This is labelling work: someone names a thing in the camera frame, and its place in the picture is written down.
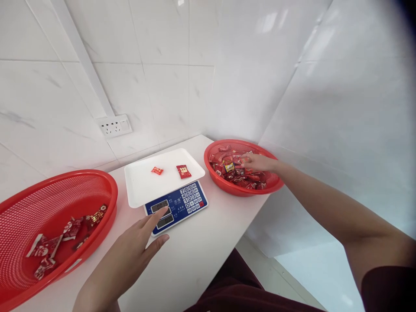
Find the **red plastic basket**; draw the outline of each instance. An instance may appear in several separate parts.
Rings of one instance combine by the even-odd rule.
[[[1,203],[0,311],[17,307],[83,263],[109,232],[116,217],[116,201],[117,184],[111,175],[79,170],[35,184]],[[75,240],[59,245],[55,255],[59,266],[40,281],[35,279],[41,258],[26,255],[36,236],[59,236],[71,217],[92,215],[102,204],[108,206],[107,211],[86,242],[73,251],[87,233],[82,227]]]
[[[254,195],[273,193],[275,191],[278,191],[284,186],[283,181],[277,175],[275,175],[274,173],[270,173],[270,172],[266,172],[267,187],[263,190],[252,190],[252,189],[242,188],[220,177],[218,174],[215,173],[214,169],[209,164],[208,159],[211,154],[217,153],[220,147],[226,147],[227,145],[230,145],[231,148],[238,153],[243,154],[249,151],[253,151],[256,154],[262,154],[269,158],[277,159],[272,153],[265,150],[264,148],[261,148],[260,146],[256,144],[252,144],[250,142],[246,142],[242,140],[220,140],[220,141],[215,141],[211,143],[210,145],[208,145],[208,147],[205,150],[204,161],[205,161],[205,165],[208,168],[211,179],[214,181],[216,185],[218,185],[220,189],[235,196],[250,197]]]

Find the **floor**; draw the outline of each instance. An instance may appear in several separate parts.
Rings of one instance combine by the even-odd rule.
[[[266,291],[326,311],[276,259],[267,258],[248,238],[243,236],[235,248]]]

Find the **candy on scale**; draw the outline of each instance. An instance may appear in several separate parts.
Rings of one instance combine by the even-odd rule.
[[[188,171],[188,168],[186,167],[186,165],[179,165],[179,166],[176,166],[176,168],[178,169],[181,179],[189,178],[192,176],[191,173]]]
[[[156,173],[158,175],[161,175],[162,172],[163,172],[163,169],[159,169],[157,167],[154,167],[151,172],[154,172],[154,173]]]

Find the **forearm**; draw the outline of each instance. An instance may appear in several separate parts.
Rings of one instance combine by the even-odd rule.
[[[291,165],[276,161],[272,171],[306,211],[343,244],[399,231],[356,200]]]

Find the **finger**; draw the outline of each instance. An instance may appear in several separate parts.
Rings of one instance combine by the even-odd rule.
[[[151,216],[152,215],[150,214],[148,216],[145,216],[143,219],[140,219],[135,224],[133,224],[133,227],[141,229],[146,224],[146,222],[149,221]]]
[[[167,211],[168,211],[168,206],[159,209],[154,214],[151,214],[150,219],[146,222],[146,224],[142,228],[143,231],[148,232],[150,236],[150,233],[152,233],[153,229],[156,227],[156,224],[159,222],[159,220],[163,217],[163,215]]]
[[[161,237],[158,237],[157,239],[155,239],[149,245],[149,247],[146,248],[146,250],[143,252],[143,259],[146,265],[155,256],[155,254],[157,254],[157,252],[162,248],[164,243],[166,243],[169,238],[170,238],[169,235],[162,235]]]

